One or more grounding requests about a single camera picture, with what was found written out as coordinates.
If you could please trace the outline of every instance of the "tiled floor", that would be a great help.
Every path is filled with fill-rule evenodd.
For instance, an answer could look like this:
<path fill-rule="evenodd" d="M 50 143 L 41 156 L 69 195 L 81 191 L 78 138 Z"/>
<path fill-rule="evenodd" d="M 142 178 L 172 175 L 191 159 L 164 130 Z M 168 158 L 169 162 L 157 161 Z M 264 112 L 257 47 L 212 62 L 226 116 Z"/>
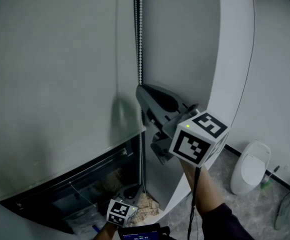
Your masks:
<path fill-rule="evenodd" d="M 290 226 L 285 226 L 281 230 L 274 229 L 278 205 L 289 191 L 274 181 L 267 188 L 257 187 L 245 196 L 232 194 L 230 181 L 237 160 L 236 155 L 224 149 L 209 170 L 210 175 L 219 186 L 225 202 L 238 217 L 243 227 L 256 240 L 290 240 Z M 177 240 L 187 239 L 191 201 L 192 195 L 185 198 L 159 221 L 161 227 L 170 227 L 170 236 Z M 191 240 L 204 239 L 201 228 L 202 220 L 197 213 L 196 218 L 198 219 L 198 231 L 194 218 Z"/>

